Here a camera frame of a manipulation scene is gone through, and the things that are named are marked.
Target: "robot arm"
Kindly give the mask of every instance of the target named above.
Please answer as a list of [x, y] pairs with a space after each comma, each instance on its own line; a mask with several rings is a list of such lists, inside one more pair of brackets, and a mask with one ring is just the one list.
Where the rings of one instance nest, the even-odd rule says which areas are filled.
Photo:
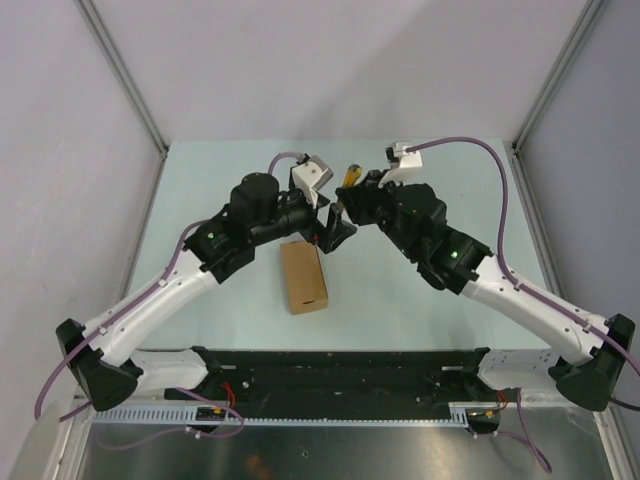
[[[187, 228], [166, 269], [137, 292], [84, 325], [68, 319], [56, 335], [68, 365], [93, 407], [108, 410], [134, 391], [194, 388], [207, 375], [197, 349], [148, 352], [136, 348], [147, 335], [204, 292], [220, 286], [251, 263], [256, 247], [300, 233], [325, 252], [356, 231], [335, 204], [326, 225], [318, 210], [329, 201], [319, 194], [332, 177], [318, 157], [291, 169], [289, 190], [279, 191], [268, 174], [253, 173], [231, 191], [230, 201], [210, 220]], [[84, 347], [77, 354], [74, 349]]]
[[[447, 225], [447, 207], [429, 185], [404, 183], [422, 166], [420, 153], [408, 153], [407, 147], [398, 143], [387, 150], [390, 169], [370, 171], [357, 185], [337, 189], [338, 200], [351, 220], [356, 225], [377, 225], [417, 264], [418, 273], [433, 288], [479, 301], [542, 338], [561, 356], [548, 371], [560, 393], [585, 408], [604, 410], [624, 359], [590, 329], [598, 328], [628, 349], [633, 322], [623, 315], [606, 319], [584, 311], [509, 270], [518, 280], [514, 285], [489, 247]], [[586, 326], [519, 285], [575, 312]]]

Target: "yellow screwdriver handle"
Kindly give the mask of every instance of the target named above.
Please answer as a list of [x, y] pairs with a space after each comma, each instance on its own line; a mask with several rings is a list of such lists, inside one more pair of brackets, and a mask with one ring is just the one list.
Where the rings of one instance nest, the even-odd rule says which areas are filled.
[[352, 163], [347, 169], [347, 173], [344, 176], [342, 187], [353, 187], [360, 178], [360, 175], [362, 175], [362, 167], [360, 165]]

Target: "cardboard box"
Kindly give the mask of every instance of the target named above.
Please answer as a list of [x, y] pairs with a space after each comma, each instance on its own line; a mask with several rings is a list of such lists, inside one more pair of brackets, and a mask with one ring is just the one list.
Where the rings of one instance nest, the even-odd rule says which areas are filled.
[[293, 315], [327, 308], [329, 295], [315, 245], [305, 241], [280, 245], [284, 277]]

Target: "metal sheet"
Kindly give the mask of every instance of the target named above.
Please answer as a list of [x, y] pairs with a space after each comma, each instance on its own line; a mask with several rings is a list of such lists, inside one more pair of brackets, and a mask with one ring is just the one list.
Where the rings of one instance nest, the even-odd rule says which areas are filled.
[[[554, 473], [508, 438], [474, 440], [462, 429], [394, 427], [248, 427], [226, 440], [180, 433], [112, 452], [90, 441], [80, 478], [165, 479], [513, 479], [613, 478], [593, 415], [580, 409], [527, 412], [538, 447]], [[104, 442], [140, 440], [166, 426], [93, 425]], [[518, 431], [514, 410], [501, 430]]]

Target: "black mounting base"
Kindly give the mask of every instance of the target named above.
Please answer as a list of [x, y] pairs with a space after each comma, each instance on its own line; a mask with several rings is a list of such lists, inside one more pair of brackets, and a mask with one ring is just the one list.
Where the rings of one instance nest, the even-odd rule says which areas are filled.
[[[68, 355], [83, 339], [84, 325], [69, 318], [56, 328], [56, 336], [63, 355]], [[69, 370], [82, 387], [93, 408], [109, 410], [131, 396], [138, 387], [142, 370], [131, 360], [114, 367], [101, 360], [102, 351], [84, 347], [69, 363]]]
[[[607, 323], [609, 337], [628, 350], [635, 324], [622, 314], [611, 317]], [[625, 359], [608, 343], [592, 353], [593, 360], [579, 367], [560, 359], [549, 369], [549, 375], [565, 398], [587, 410], [602, 412], [609, 405]]]
[[[488, 349], [441, 352], [250, 352], [194, 348], [210, 374], [193, 391], [271, 419], [448, 419], [449, 402], [494, 402], [476, 376]], [[165, 399], [188, 399], [166, 390]]]

